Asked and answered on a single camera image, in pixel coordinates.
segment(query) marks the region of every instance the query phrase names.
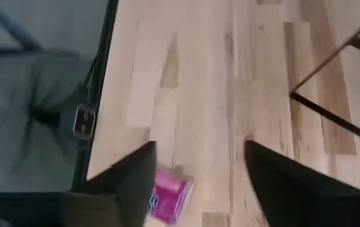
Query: pink package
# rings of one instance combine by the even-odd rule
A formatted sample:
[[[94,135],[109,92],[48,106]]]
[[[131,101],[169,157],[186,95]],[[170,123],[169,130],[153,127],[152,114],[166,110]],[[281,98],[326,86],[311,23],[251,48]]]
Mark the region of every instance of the pink package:
[[[166,224],[174,225],[193,186],[191,179],[178,176],[172,170],[159,168],[148,205],[150,215]]]

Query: silver buckle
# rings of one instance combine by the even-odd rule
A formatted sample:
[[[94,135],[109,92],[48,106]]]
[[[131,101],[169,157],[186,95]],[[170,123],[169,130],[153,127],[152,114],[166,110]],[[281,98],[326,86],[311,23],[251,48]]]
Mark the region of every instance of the silver buckle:
[[[90,140],[93,137],[96,112],[85,105],[78,105],[73,125],[73,135],[80,139]]]

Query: gray fabric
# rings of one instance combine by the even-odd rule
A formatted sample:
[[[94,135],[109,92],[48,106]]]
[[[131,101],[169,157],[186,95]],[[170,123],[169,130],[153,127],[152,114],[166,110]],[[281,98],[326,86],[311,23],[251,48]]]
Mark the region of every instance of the gray fabric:
[[[46,53],[0,57],[0,191],[70,188],[77,157],[74,141],[29,113],[33,107],[61,109],[90,64]]]

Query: black metal frame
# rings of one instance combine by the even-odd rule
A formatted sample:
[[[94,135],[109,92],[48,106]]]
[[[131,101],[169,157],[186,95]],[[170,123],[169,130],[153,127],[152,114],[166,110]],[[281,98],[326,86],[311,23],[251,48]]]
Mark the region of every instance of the black metal frame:
[[[347,46],[352,46],[360,50],[360,29],[346,41],[343,45],[341,45],[328,59],[326,59],[322,64],[320,64],[313,72],[311,72],[305,79],[303,79],[299,84],[297,84],[290,92],[289,97],[294,101],[306,106],[307,108],[315,111],[316,113],[320,114],[321,116],[331,120],[332,122],[336,123],[337,125],[347,129],[355,133],[357,136],[360,137],[360,127],[344,120],[343,118],[335,115],[334,113],[326,110],[325,108],[313,103],[312,101],[308,100],[307,98],[299,95],[297,90],[303,86],[310,78],[316,75],[321,69],[323,69],[330,61],[337,57],[342,50],[344,50]]]
[[[97,113],[100,106],[112,32],[115,24],[115,16],[117,14],[118,1],[119,0],[108,1],[108,5],[104,17],[103,30],[100,37],[100,44],[98,46],[98,52],[95,59],[95,67],[93,71],[93,77],[89,92],[89,100],[90,103],[92,104],[91,108],[93,108],[96,112],[94,129],[96,129],[97,126],[97,117],[98,117]],[[74,172],[72,188],[75,188],[81,183],[86,181],[93,141],[94,141],[94,136],[91,138],[91,141],[85,142],[86,146],[88,146],[87,149],[83,151],[79,151],[78,159],[76,161],[76,169]]]

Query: pink box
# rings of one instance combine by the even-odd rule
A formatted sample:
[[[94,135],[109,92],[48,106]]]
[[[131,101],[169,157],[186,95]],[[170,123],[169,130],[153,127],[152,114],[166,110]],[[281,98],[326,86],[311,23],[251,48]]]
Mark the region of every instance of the pink box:
[[[193,186],[194,183],[189,177],[178,176],[171,169],[159,168],[148,206],[150,215],[166,224],[174,225]]]

